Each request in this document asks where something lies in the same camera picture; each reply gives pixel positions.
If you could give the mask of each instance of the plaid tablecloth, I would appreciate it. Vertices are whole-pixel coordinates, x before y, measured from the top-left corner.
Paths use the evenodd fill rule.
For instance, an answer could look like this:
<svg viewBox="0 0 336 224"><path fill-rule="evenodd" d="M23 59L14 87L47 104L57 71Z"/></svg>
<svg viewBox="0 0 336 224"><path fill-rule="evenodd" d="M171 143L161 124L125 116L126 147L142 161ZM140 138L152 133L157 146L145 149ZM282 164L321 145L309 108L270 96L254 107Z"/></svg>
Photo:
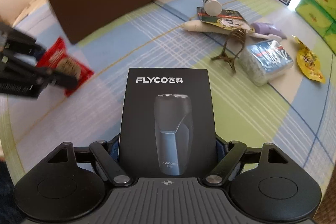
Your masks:
<svg viewBox="0 0 336 224"><path fill-rule="evenodd" d="M319 57L327 82L305 78L296 64L269 85L255 86L242 71L222 61L226 37L191 33L181 24L196 18L202 0L157 0L126 14L72 46L48 5L25 18L18 29L50 47L62 36L69 52L95 71L71 97L49 86L37 100L0 97L0 137L14 182L63 141L87 146L120 131L128 68L204 68L209 72L216 133L251 147L274 142L319 183L324 192L336 159L335 57L295 12L277 0L219 0L245 19L272 22L298 36ZM297 49L284 40L293 59ZM232 52L237 45L229 44Z"/></svg>

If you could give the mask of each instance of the yellow snack package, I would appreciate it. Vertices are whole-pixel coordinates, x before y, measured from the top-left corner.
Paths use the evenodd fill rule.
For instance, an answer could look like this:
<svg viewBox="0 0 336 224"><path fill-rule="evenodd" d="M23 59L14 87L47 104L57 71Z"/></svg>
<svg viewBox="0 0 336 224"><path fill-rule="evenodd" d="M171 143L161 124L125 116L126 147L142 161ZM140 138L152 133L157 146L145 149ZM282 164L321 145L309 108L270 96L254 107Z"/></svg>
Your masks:
<svg viewBox="0 0 336 224"><path fill-rule="evenodd" d="M300 39L295 36L293 37L295 42L297 42L300 47L296 55L296 60L301 71L308 79L322 82L324 84L326 82L326 79L322 75L320 69L320 60L315 53L313 53L305 44L302 43Z"/></svg>

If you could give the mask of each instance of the electric shaver image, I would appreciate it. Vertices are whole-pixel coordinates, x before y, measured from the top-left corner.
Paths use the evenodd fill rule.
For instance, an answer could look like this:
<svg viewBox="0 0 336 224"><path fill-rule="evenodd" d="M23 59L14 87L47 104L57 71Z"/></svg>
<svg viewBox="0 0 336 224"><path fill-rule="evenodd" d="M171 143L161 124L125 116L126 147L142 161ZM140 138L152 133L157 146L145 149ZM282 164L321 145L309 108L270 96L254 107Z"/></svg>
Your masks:
<svg viewBox="0 0 336 224"><path fill-rule="evenodd" d="M161 94L154 102L155 139L162 173L182 175L193 141L191 100L184 94Z"/></svg>

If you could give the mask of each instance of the red wrapper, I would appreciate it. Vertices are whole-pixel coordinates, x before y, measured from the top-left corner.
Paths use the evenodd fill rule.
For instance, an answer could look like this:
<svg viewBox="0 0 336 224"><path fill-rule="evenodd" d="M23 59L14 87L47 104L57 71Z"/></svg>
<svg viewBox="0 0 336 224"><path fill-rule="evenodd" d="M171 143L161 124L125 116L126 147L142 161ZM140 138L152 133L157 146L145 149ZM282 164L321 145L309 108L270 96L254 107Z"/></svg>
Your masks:
<svg viewBox="0 0 336 224"><path fill-rule="evenodd" d="M75 76L78 80L78 85L73 90L66 89L64 91L67 97L73 94L73 92L94 74L88 67L67 54L67 48L61 37L45 52L36 66L53 68L64 74Z"/></svg>

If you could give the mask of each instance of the flyco shaver box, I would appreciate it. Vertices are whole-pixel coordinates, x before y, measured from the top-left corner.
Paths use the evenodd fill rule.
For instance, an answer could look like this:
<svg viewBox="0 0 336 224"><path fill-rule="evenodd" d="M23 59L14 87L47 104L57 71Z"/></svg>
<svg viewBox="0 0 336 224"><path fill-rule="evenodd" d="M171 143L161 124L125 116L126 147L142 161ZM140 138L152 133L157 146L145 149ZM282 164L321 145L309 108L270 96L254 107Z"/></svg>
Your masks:
<svg viewBox="0 0 336 224"><path fill-rule="evenodd" d="M198 177L216 165L207 70L129 69L118 162L134 177Z"/></svg>

